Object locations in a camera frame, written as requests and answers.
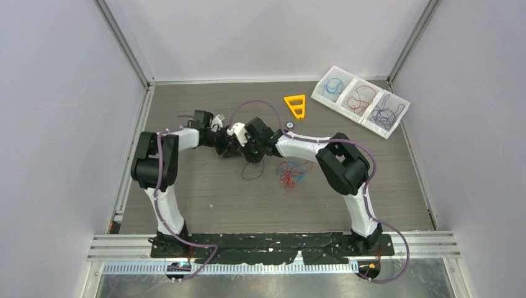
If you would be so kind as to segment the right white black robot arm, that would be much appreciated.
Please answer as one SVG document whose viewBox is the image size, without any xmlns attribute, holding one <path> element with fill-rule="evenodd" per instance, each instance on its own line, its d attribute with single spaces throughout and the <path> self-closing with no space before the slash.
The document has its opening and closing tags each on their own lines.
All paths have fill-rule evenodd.
<svg viewBox="0 0 526 298">
<path fill-rule="evenodd" d="M 351 218 L 352 246 L 363 255 L 378 248 L 383 227 L 375 217 L 368 191 L 375 165 L 343 133 L 315 138 L 274 131 L 258 117 L 247 124 L 237 122 L 227 132 L 248 161 L 258 162 L 269 155 L 318 164 L 330 187 L 344 198 Z"/>
</svg>

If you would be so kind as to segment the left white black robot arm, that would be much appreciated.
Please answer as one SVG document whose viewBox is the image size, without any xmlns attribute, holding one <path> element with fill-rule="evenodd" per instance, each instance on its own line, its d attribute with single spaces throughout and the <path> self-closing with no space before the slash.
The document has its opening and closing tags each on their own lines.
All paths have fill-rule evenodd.
<svg viewBox="0 0 526 298">
<path fill-rule="evenodd" d="M 214 244 L 193 242 L 176 199 L 175 182 L 179 153 L 199 146 L 219 148 L 228 143 L 223 115 L 196 110 L 185 125 L 165 132 L 139 134 L 131 164 L 131 178 L 148 195 L 158 223 L 154 247 L 185 256 L 190 248 L 217 248 Z"/>
</svg>

